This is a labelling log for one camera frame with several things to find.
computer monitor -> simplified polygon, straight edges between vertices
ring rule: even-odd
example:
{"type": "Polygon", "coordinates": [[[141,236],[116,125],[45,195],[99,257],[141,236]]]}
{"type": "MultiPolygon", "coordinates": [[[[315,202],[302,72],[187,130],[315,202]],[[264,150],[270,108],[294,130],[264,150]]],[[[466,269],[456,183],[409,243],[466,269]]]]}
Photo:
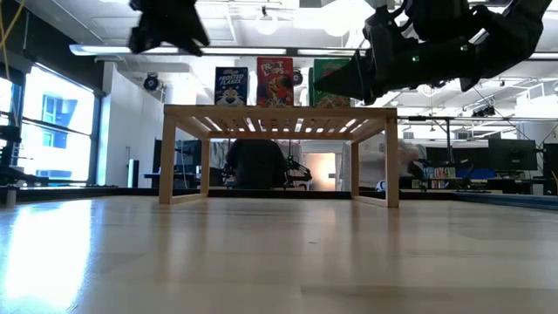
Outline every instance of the computer monitor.
{"type": "Polygon", "coordinates": [[[494,170],[537,170],[534,140],[488,140],[488,152],[494,170]]]}

white wall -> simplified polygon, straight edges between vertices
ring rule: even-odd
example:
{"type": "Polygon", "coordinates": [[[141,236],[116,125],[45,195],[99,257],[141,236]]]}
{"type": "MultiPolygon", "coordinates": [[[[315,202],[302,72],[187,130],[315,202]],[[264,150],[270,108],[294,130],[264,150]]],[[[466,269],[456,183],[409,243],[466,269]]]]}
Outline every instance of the white wall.
{"type": "MultiPolygon", "coordinates": [[[[98,184],[127,186],[128,159],[139,160],[139,172],[153,171],[154,140],[163,129],[163,104],[116,70],[105,64],[104,90],[99,141],[98,184]]],[[[177,130],[177,140],[191,137],[177,130]]],[[[140,188],[151,181],[139,178],[140,188]]]]}

blue cereal box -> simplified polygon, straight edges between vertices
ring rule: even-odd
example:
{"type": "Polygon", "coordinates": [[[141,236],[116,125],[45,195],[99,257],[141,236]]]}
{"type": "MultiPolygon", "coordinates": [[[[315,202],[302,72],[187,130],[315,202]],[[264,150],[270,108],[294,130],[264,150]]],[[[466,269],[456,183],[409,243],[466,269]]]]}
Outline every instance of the blue cereal box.
{"type": "Polygon", "coordinates": [[[217,67],[215,69],[216,105],[245,106],[247,98],[247,67],[217,67]]]}

green cereal box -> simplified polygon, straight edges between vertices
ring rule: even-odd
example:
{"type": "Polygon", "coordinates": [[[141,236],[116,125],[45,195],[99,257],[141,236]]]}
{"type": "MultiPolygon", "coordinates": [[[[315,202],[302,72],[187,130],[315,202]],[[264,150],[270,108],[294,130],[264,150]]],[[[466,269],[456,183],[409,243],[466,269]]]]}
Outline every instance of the green cereal box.
{"type": "MultiPolygon", "coordinates": [[[[332,59],[315,59],[314,60],[314,82],[337,71],[344,65],[349,63],[349,59],[332,58],[332,59]]],[[[344,96],[337,96],[328,92],[319,92],[314,90],[314,106],[321,108],[333,107],[349,107],[350,98],[344,96]]]]}

security camera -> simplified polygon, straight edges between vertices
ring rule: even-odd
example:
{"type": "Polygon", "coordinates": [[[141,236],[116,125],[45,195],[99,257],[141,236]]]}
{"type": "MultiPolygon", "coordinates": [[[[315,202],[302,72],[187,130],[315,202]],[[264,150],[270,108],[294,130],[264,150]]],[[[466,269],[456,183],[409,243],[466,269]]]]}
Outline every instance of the security camera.
{"type": "Polygon", "coordinates": [[[146,80],[143,82],[143,87],[149,92],[156,92],[160,87],[160,81],[157,73],[147,74],[146,80]]]}

